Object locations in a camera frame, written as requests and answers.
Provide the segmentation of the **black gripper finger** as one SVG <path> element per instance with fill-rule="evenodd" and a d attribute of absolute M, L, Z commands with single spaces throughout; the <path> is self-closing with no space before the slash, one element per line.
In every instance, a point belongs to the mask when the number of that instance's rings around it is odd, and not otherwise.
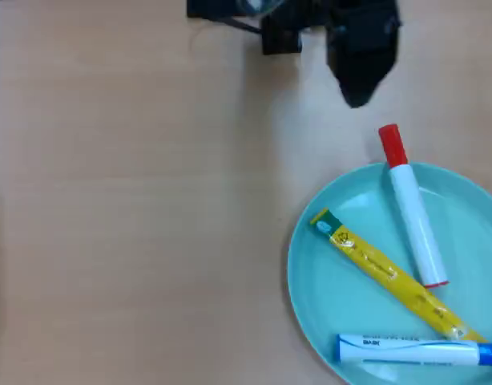
<path fill-rule="evenodd" d="M 358 67 L 355 66 L 330 66 L 330 71 L 338 82 L 341 94 L 345 102 L 351 108 L 359 107 L 357 94 Z"/>
<path fill-rule="evenodd" d="M 364 107 L 375 94 L 379 84 L 392 71 L 392 67 L 362 67 L 358 80 L 357 106 Z"/>

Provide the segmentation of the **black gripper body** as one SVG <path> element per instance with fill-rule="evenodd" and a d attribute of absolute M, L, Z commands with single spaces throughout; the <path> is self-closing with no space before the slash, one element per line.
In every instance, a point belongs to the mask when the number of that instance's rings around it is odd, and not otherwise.
<path fill-rule="evenodd" d="M 386 75 L 396 60 L 401 18 L 396 1 L 333 1 L 327 28 L 336 75 Z"/>

